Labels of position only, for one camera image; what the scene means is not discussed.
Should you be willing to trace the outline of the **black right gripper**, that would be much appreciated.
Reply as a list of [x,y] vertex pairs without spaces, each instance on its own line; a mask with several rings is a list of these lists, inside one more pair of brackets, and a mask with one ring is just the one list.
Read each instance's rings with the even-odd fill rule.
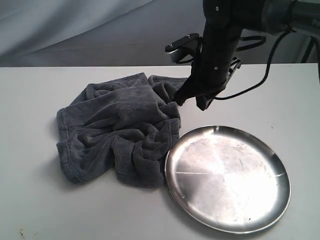
[[182,106],[194,98],[196,106],[205,111],[227,81],[232,58],[243,29],[260,28],[266,0],[205,0],[205,27],[199,66],[174,94]]

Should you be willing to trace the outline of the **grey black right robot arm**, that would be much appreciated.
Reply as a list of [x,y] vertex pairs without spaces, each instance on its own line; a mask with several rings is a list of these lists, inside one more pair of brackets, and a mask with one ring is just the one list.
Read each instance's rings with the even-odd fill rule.
[[196,98],[202,111],[213,100],[219,100],[227,86],[234,53],[238,50],[243,30],[280,36],[274,43],[262,80],[226,100],[239,97],[260,87],[268,78],[271,62],[280,42],[290,33],[310,36],[320,47],[320,5],[299,0],[204,0],[203,35],[198,39],[191,64],[191,74],[175,93],[174,101],[182,106],[187,99]]

